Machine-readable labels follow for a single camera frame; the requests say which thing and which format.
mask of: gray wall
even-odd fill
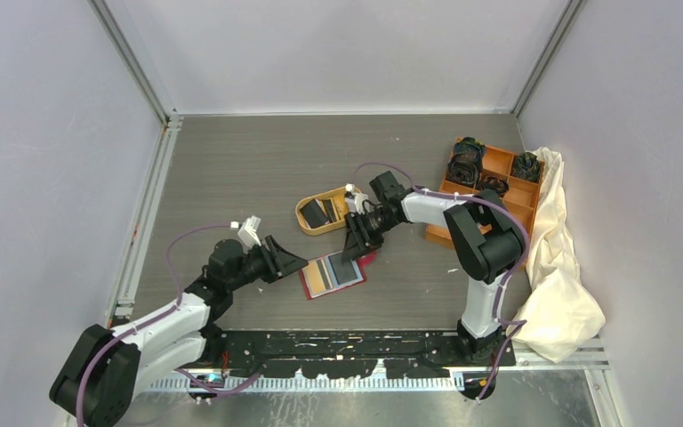
[[[179,112],[212,114],[508,111],[565,4],[117,0],[112,6],[125,33],[134,35],[135,51],[149,53],[146,70]]]
[[[566,158],[632,425],[683,425],[683,2],[588,2],[520,124],[529,148]]]
[[[85,0],[0,1],[0,426],[102,321],[160,124]]]

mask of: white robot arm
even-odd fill
[[[347,214],[344,256],[357,259],[378,249],[383,244],[383,233],[402,222],[448,228],[460,264],[469,276],[467,303],[457,323],[463,353],[466,357],[485,356],[501,338],[498,313],[503,294],[496,301],[499,284],[525,248],[518,226],[486,204],[436,197],[428,195],[427,190],[405,189],[391,172],[377,176],[370,186],[379,205],[368,212]],[[492,190],[474,197],[503,208]],[[480,228],[487,225],[491,229],[483,234]]]
[[[51,400],[74,415],[77,397],[83,394],[85,423],[114,425],[134,397],[153,382],[203,356],[217,359],[223,341],[214,322],[231,306],[232,293],[257,279],[272,283],[308,265],[272,236],[261,242],[255,233],[259,223],[256,217],[248,218],[237,233],[248,247],[246,253],[237,240],[218,242],[180,300],[110,330],[101,325],[85,329],[51,387]],[[173,306],[176,310],[167,314]],[[118,342],[111,349],[102,351],[114,340]],[[84,371],[99,354],[101,359],[81,391]]]

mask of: beige fabric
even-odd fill
[[[580,282],[580,265],[565,225],[561,155],[546,148],[534,153],[546,167],[526,264],[533,292],[515,317],[527,320],[515,339],[559,362],[595,336],[606,318]]]

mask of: small wooden tray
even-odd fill
[[[302,200],[300,200],[300,203],[297,204],[297,206],[294,208],[294,214],[297,215],[297,222],[300,223],[300,228],[302,229],[302,232],[304,232],[307,235],[310,236],[319,236],[323,233],[327,233],[329,231],[337,230],[340,229],[341,227],[344,227],[344,215],[346,215],[350,210],[347,208],[347,203],[344,201],[344,193],[347,191],[344,189],[344,187],[340,187],[338,189],[332,189],[331,191],[327,191],[325,193],[320,193],[316,194],[315,196],[310,196],[306,197]],[[331,200],[331,203],[333,203],[333,207],[336,210],[336,221],[328,223],[326,225],[322,225],[316,229],[312,229],[308,226],[308,223],[305,221],[305,218],[302,216],[302,213],[300,212],[300,209],[302,209],[303,206],[306,204],[310,203],[314,198],[318,200]]]
[[[540,193],[541,190],[545,164],[541,160],[538,160],[541,164],[541,179],[538,180],[537,183],[521,180],[511,176],[511,165],[514,163],[514,157],[517,156],[516,154],[496,147],[486,146],[486,148],[486,155],[483,156],[483,173],[481,173],[481,176],[493,175],[502,178],[509,183],[509,191],[502,197],[502,202],[507,210],[525,225],[527,234],[532,237],[533,225],[535,222],[535,209],[538,207],[538,193]],[[438,191],[449,194],[478,193],[478,190],[474,187],[466,187],[447,180],[446,172],[444,172],[444,178],[441,180]],[[425,239],[442,246],[454,248],[448,229],[429,225],[425,228]]]

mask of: gray table surface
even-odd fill
[[[241,393],[196,406],[183,393],[141,394],[120,426],[597,427],[582,371],[499,373],[478,406],[457,391]]]
[[[310,237],[294,215],[297,202],[343,186],[368,161],[397,164],[415,182],[438,187],[454,138],[522,150],[510,115],[187,117],[150,240],[133,316],[171,301],[172,278],[164,263],[168,243],[200,225],[262,218],[259,234],[307,259],[342,249],[344,231]],[[382,167],[361,171],[367,183]],[[220,319],[226,329],[430,329],[454,328],[462,315],[467,275],[454,251],[423,239],[424,226],[400,225],[387,233],[367,282],[312,301],[298,276],[256,282],[235,293]],[[182,240],[172,252],[184,285],[194,279],[216,241],[228,230]],[[503,316],[513,317],[529,296],[525,273],[512,279]]]

